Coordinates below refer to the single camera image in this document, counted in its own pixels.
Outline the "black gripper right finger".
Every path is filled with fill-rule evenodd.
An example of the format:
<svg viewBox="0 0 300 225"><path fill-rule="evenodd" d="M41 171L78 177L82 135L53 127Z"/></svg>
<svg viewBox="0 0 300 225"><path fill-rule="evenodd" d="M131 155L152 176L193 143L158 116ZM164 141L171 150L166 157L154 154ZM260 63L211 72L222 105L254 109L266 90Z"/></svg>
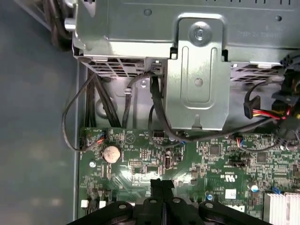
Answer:
<svg viewBox="0 0 300 225"><path fill-rule="evenodd" d="M198 207L174 197L173 186L164 189L164 201L171 225L266 225L267 222L219 202L204 201Z"/></svg>

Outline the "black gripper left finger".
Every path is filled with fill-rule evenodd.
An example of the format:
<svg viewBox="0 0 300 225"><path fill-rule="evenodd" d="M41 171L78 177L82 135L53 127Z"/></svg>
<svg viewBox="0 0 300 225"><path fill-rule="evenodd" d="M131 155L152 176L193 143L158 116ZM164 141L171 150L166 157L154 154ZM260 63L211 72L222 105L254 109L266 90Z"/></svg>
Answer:
<svg viewBox="0 0 300 225"><path fill-rule="evenodd" d="M76 225L160 225L163 211L162 180L150 181L151 196L140 204L117 201L80 219Z"/></svg>

